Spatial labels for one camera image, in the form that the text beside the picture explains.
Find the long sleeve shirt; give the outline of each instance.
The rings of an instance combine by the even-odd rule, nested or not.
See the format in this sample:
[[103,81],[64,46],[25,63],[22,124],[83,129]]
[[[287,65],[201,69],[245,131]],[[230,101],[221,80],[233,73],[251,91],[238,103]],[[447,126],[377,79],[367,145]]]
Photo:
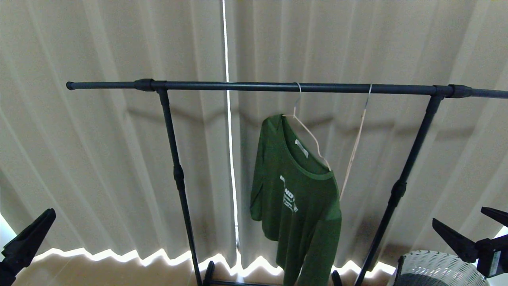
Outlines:
[[261,127],[250,215],[278,241],[285,286],[295,284],[300,270],[299,286],[327,285],[341,227],[337,183],[282,115]]

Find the laundry basket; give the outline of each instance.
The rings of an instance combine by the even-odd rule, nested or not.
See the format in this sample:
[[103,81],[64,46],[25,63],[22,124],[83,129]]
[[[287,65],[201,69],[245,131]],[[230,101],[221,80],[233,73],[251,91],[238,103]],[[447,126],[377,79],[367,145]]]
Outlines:
[[418,250],[403,255],[390,286],[489,286],[474,265],[455,255]]

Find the clothing tag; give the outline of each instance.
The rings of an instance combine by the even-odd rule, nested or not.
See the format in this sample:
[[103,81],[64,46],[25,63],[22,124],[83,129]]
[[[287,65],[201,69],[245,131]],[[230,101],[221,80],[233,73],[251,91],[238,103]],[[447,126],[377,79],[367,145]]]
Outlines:
[[305,158],[309,158],[309,152],[307,150],[305,150],[305,148],[303,148],[302,144],[300,143],[300,141],[298,141],[298,139],[295,140],[295,144],[298,145],[298,147],[300,147],[300,149],[302,150],[303,154],[305,154]]

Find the vertical support pole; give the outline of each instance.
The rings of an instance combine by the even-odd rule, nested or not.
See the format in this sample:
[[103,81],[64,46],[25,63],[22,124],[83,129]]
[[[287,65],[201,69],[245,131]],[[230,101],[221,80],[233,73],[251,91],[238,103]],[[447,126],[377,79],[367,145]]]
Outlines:
[[406,164],[404,165],[404,169],[400,174],[400,178],[395,182],[392,188],[392,194],[390,195],[390,199],[388,200],[388,206],[385,210],[385,214],[381,219],[381,223],[377,228],[377,232],[374,236],[374,240],[370,245],[369,253],[367,254],[367,258],[365,259],[362,270],[358,274],[358,277],[355,282],[355,286],[360,286],[363,282],[363,278],[365,277],[365,273],[367,273],[367,269],[369,269],[372,260],[381,244],[381,240],[383,239],[383,235],[388,228],[388,224],[390,223],[390,219],[395,211],[395,208],[399,204],[400,199],[404,196],[406,192],[407,178],[409,178],[409,174],[411,173],[411,169],[413,168],[416,158],[418,157],[418,153],[422,148],[423,141],[425,140],[425,136],[429,131],[430,124],[432,123],[432,119],[439,108],[439,104],[443,96],[441,95],[433,95],[430,97],[429,103],[427,105],[427,110],[425,110],[425,116],[423,117],[422,124],[420,125],[420,129],[415,138],[415,142],[409,152],[409,156],[407,157]]
[[196,255],[196,247],[194,245],[194,235],[192,232],[191,219],[189,214],[189,207],[187,204],[187,196],[185,195],[185,181],[183,180],[183,169],[180,165],[178,158],[178,149],[176,147],[175,130],[173,129],[173,120],[171,118],[171,111],[169,109],[168,91],[165,89],[158,89],[157,93],[161,98],[161,105],[164,111],[164,120],[166,121],[166,129],[168,132],[169,146],[171,148],[171,156],[173,157],[173,176],[176,182],[176,188],[180,195],[180,203],[182,204],[183,219],[185,220],[185,228],[187,229],[187,237],[189,239],[189,248],[192,256],[192,263],[194,265],[194,272],[196,274],[197,286],[202,286],[201,273],[199,272],[198,257]]

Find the hanger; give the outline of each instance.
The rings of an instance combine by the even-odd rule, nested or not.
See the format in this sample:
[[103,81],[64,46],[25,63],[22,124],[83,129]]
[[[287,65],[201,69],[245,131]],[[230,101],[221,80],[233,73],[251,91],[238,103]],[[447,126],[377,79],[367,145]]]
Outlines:
[[298,102],[300,101],[300,99],[302,98],[302,87],[300,86],[299,83],[296,82],[296,84],[298,85],[298,89],[300,90],[300,93],[298,94],[298,99],[296,100],[295,102],[295,108],[293,108],[293,114],[292,115],[282,115],[284,117],[293,117],[294,119],[296,119],[296,121],[298,121],[298,123],[300,123],[300,125],[303,126],[303,128],[305,128],[305,130],[307,130],[307,132],[309,132],[310,136],[312,136],[312,138],[314,139],[314,141],[316,142],[316,145],[317,145],[317,154],[319,155],[319,157],[321,159],[323,159],[326,163],[326,166],[328,167],[328,171],[331,171],[332,169],[330,168],[330,164],[328,163],[328,161],[321,155],[321,152],[319,150],[319,143],[318,143],[318,140],[316,139],[316,137],[314,136],[314,134],[307,128],[307,126],[305,126],[305,124],[303,124],[303,122],[301,122],[298,117],[296,117],[296,106],[298,105]]
[[344,189],[346,188],[347,179],[349,178],[349,174],[351,171],[351,166],[353,165],[353,160],[355,159],[356,149],[358,147],[358,143],[360,142],[360,135],[362,134],[362,128],[363,128],[363,121],[365,119],[365,112],[367,112],[367,104],[369,103],[369,97],[370,97],[371,91],[372,91],[372,84],[370,84],[369,94],[367,95],[367,100],[365,101],[365,107],[363,108],[362,122],[360,123],[360,129],[358,130],[358,135],[356,135],[355,145],[353,146],[353,151],[351,152],[351,158],[350,158],[349,164],[347,165],[346,177],[344,178],[344,184],[342,185],[342,190],[340,192],[339,201],[342,200],[342,195],[344,194]]

